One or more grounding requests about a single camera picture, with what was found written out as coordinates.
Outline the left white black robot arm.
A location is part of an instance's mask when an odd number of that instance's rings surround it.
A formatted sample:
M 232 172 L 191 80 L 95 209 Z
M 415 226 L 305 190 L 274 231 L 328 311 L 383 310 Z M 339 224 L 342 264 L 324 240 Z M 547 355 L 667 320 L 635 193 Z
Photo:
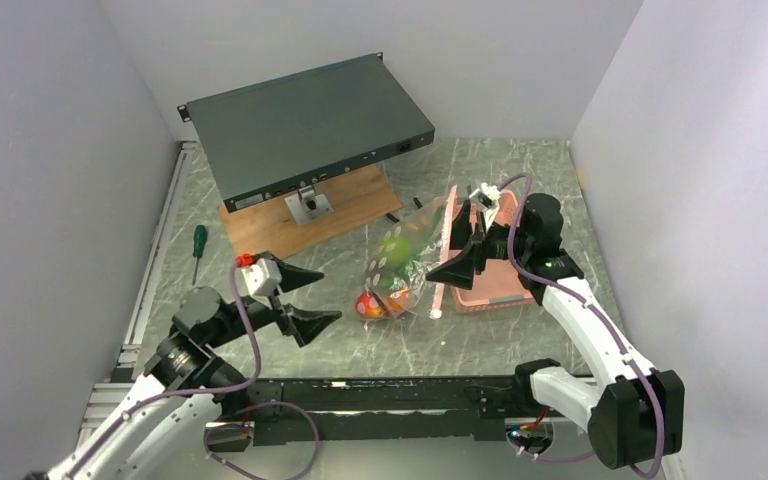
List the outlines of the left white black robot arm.
M 90 438 L 27 478 L 142 479 L 186 436 L 254 410 L 250 392 L 264 367 L 258 330 L 275 325 L 304 347 L 340 319 L 338 311 L 303 310 L 279 298 L 323 277 L 270 252 L 237 256 L 232 301 L 212 288 L 188 292 L 167 336 Z

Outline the green fake bean pod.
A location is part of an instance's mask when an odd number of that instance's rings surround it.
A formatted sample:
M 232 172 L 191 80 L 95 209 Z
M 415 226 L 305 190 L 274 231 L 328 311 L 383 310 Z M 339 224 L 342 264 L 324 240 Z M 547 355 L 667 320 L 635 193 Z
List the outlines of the green fake bean pod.
M 426 273 L 440 262 L 446 208 L 442 205 L 426 205 L 423 210 L 425 218 L 423 225 L 418 229 L 401 224 L 395 224 L 391 229 L 389 239 L 402 237 L 410 240 L 415 253 L 415 256 L 400 268 L 392 268 L 395 273 L 393 290 L 409 288 L 418 292 L 425 286 Z

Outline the clear zip top bag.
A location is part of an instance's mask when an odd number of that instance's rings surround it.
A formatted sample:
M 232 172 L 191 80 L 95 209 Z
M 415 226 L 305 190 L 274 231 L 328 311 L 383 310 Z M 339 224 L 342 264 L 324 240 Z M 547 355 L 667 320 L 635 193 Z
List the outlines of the clear zip top bag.
M 354 313 L 365 321 L 401 316 L 419 303 L 440 263 L 448 200 L 437 197 L 402 217 L 370 250 Z

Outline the orange fake fruit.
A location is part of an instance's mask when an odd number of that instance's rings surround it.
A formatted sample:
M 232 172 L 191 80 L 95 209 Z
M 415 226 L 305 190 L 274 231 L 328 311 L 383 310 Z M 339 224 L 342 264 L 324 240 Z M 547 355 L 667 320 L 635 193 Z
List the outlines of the orange fake fruit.
M 410 290 L 400 290 L 392 292 L 387 297 L 387 306 L 393 315 L 400 315 L 413 308 L 416 304 L 415 298 Z

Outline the green fake apple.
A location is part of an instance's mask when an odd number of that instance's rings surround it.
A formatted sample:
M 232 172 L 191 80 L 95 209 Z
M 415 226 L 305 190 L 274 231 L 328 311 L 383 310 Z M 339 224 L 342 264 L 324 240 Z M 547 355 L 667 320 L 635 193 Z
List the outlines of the green fake apple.
M 410 240 L 402 237 L 394 237 L 384 243 L 382 259 L 384 266 L 397 269 L 410 261 L 415 256 L 414 248 Z

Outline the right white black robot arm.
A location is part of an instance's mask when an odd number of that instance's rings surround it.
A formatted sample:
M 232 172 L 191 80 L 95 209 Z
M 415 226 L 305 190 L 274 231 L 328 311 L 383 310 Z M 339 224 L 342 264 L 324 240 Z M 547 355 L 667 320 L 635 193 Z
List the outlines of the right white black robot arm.
M 595 380 L 588 384 L 552 359 L 520 364 L 509 398 L 517 411 L 553 410 L 588 436 L 591 455 L 610 469 L 651 479 L 680 451 L 685 387 L 673 370 L 640 354 L 596 300 L 583 270 L 563 247 L 557 198 L 531 194 L 508 223 L 499 201 L 475 193 L 445 210 L 443 238 L 454 256 L 431 270 L 430 282 L 470 289 L 490 260 L 506 260 L 519 283 L 564 329 Z

